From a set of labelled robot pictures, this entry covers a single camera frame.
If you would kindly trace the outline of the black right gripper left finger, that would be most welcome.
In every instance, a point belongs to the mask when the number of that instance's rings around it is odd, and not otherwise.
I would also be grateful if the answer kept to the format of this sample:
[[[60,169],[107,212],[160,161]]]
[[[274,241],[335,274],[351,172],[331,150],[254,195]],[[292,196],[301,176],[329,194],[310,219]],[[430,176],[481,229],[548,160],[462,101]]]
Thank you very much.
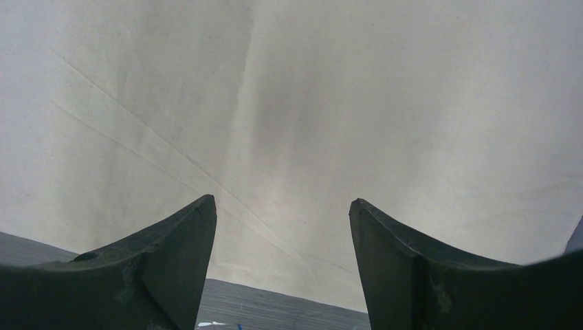
[[[71,261],[1,266],[2,329],[194,329],[217,209],[204,195]]]

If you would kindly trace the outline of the cream cloth wrap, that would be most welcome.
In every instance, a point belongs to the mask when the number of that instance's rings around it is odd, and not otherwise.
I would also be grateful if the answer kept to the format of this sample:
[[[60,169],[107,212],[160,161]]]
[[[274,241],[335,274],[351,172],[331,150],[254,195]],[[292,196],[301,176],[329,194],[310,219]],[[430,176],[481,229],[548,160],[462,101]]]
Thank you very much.
[[[491,259],[563,253],[582,2],[1,2],[3,232],[81,253],[205,194],[209,277],[359,311],[358,198]]]

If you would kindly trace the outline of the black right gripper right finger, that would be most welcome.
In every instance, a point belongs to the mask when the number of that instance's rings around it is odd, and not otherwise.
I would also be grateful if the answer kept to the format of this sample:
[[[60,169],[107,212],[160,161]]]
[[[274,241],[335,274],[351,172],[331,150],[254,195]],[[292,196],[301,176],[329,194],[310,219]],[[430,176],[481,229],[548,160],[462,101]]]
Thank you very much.
[[[356,199],[349,211],[373,329],[581,329],[582,252],[516,265],[453,247]]]

